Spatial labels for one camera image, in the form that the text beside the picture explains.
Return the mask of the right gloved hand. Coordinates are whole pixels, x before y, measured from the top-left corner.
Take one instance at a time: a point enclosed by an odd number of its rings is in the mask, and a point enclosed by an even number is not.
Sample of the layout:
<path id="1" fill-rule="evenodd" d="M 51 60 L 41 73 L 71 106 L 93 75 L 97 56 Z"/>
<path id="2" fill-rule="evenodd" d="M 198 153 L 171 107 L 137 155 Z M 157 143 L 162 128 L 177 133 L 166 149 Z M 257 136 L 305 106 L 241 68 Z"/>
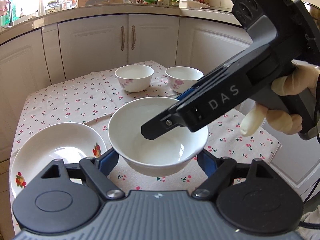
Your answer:
<path id="1" fill-rule="evenodd" d="M 319 68 L 293 64 L 292 74 L 275 79 L 253 96 L 255 106 L 243 118 L 240 132 L 252 136 L 264 120 L 278 132 L 319 136 Z"/>

